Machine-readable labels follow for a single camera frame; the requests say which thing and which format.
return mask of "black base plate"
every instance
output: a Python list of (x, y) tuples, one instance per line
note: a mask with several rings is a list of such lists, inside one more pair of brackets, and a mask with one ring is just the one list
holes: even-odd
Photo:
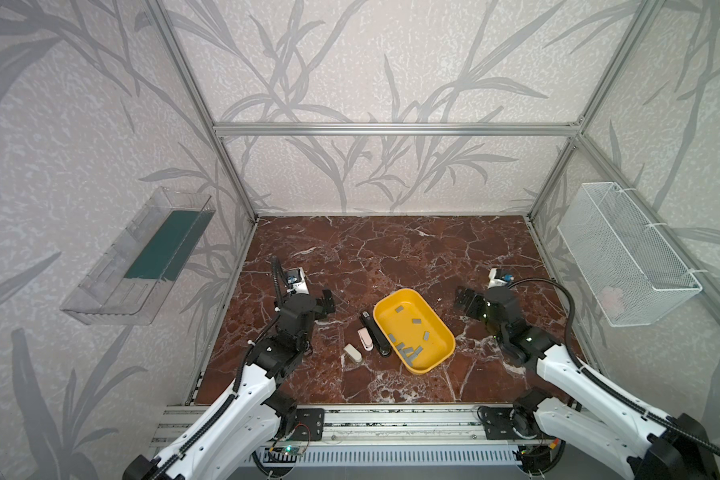
[(512, 429), (511, 411), (512, 407), (490, 407), (484, 410), (485, 420), (489, 422), (483, 424), (486, 440), (521, 439)]
[(296, 423), (303, 423), (309, 428), (298, 426), (293, 434), (288, 437), (288, 440), (302, 440), (307, 439), (310, 442), (318, 442), (322, 440), (322, 426), (326, 419), (326, 410), (323, 408), (297, 408), (296, 409)]

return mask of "yellow tray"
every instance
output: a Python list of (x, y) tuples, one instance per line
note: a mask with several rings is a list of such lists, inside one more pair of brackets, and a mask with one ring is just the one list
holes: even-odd
[[(373, 308), (373, 316), (405, 368), (416, 375), (429, 372), (453, 355), (456, 348), (454, 334), (416, 290), (403, 288), (384, 297)], [(422, 322), (413, 323), (413, 319)], [(424, 340), (424, 332), (429, 332), (427, 340)], [(405, 348), (411, 347), (414, 351), (422, 348), (410, 364), (397, 348), (401, 342)]]

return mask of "pink object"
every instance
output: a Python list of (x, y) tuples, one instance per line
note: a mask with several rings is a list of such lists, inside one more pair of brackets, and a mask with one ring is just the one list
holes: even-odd
[(368, 333), (368, 329), (365, 327), (361, 328), (358, 330), (358, 335), (360, 335), (360, 342), (365, 351), (370, 352), (373, 350), (373, 341), (371, 340), (371, 334)]

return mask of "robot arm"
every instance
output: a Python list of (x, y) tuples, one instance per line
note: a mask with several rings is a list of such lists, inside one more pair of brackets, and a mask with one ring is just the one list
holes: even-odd
[[(272, 274), (286, 284), (286, 297), (278, 292), (277, 315), (249, 340), (234, 383), (153, 460), (133, 460), (123, 480), (224, 480), (260, 445), (293, 431), (296, 401), (278, 388), (310, 350), (315, 320), (336, 308), (330, 290), (322, 298), (309, 295), (304, 270), (283, 273), (273, 258)], [(265, 337), (272, 327), (276, 332)]]
[[(511, 287), (529, 280), (552, 283), (568, 297), (569, 345), (561, 345), (551, 334), (525, 321)], [(527, 279), (489, 288), (484, 293), (460, 290), (456, 307), (483, 321), (509, 360), (536, 371), (594, 414), (593, 418), (577, 412), (551, 394), (532, 389), (514, 404), (514, 427), (520, 432), (543, 432), (560, 438), (630, 480), (720, 478), (711, 451), (689, 438), (709, 444), (697, 421), (685, 414), (672, 418), (576, 358), (570, 348), (574, 307), (562, 286), (547, 279)]]

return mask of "wallpaper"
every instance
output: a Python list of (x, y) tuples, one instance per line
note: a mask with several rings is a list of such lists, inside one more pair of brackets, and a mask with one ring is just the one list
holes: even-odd
[[(61, 312), (158, 186), (217, 212), (154, 322)], [(0, 479), (120, 478), (182, 402), (250, 228), (139, 2), (0, 1)]]
[(246, 137), (227, 150), (262, 213), (517, 214), (530, 209), (564, 140)]
[[(720, 0), (665, 2), (586, 134), (720, 282)], [(611, 328), (556, 227), (581, 182), (582, 155), (534, 221), (609, 376), (720, 445), (720, 327), (698, 298), (651, 326)]]
[(662, 8), (589, 135), (720, 283), (720, 0), (684, 6)]
[(576, 120), (639, 2), (168, 0), (216, 121)]
[[(216, 122), (570, 122), (639, 1), (165, 4)], [(229, 140), (262, 214), (525, 213), (561, 143)]]
[(671, 415), (687, 413), (720, 445), (720, 327), (696, 297), (648, 326), (612, 327), (586, 284), (557, 225), (584, 182), (606, 181), (576, 153), (534, 226), (554, 274), (576, 302), (577, 335), (619, 386)]

